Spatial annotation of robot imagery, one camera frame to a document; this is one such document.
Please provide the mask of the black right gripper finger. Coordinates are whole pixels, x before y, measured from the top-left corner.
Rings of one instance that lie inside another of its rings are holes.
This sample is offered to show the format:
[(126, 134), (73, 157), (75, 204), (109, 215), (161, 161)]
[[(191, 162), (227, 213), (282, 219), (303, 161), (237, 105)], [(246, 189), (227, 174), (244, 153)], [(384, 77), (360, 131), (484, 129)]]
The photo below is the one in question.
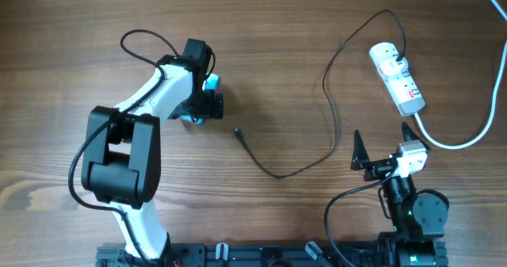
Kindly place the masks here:
[(419, 141), (425, 148), (426, 152), (429, 153), (431, 148), (427, 145), (408, 125), (407, 122), (402, 122), (402, 136), (405, 142)]
[(360, 131), (357, 129), (353, 133), (354, 147), (352, 162), (369, 162), (368, 152), (364, 146), (364, 141), (361, 137)]

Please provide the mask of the teal Galaxy smartphone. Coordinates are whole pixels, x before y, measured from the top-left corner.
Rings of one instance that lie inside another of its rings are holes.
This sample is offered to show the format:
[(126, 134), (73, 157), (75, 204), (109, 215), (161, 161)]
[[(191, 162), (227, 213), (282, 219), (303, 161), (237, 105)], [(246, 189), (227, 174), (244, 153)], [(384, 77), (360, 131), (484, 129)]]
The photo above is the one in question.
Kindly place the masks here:
[[(221, 77), (218, 74), (211, 74), (211, 76), (204, 82), (203, 89), (204, 90), (217, 90), (219, 87)], [(183, 115), (179, 117), (180, 120), (195, 123), (195, 124), (203, 124), (204, 118), (195, 118), (190, 115)]]

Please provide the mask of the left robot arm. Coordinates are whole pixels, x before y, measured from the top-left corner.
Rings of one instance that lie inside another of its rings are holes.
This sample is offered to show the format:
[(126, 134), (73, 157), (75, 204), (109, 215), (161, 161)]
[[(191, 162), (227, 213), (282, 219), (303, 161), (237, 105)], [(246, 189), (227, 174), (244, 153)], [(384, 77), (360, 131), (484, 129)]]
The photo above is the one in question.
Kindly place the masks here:
[(88, 118), (82, 187), (113, 212), (125, 243), (97, 250), (98, 266), (180, 266), (158, 217), (154, 195), (162, 172), (161, 130), (167, 120), (197, 124), (223, 116), (215, 54), (189, 39), (182, 54), (164, 55), (154, 75), (130, 98), (98, 106)]

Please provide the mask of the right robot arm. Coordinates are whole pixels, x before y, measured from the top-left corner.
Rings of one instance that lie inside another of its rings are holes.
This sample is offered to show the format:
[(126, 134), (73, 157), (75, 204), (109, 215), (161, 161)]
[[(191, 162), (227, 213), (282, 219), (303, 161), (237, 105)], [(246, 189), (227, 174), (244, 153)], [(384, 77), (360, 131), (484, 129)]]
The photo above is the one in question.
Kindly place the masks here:
[(380, 266), (447, 266), (444, 225), (448, 198), (434, 189), (415, 188), (412, 175), (425, 168), (431, 149), (407, 123), (403, 141), (388, 158), (372, 161), (359, 131), (354, 132), (352, 170), (364, 171), (365, 181), (379, 181), (378, 196), (392, 232), (379, 234)]

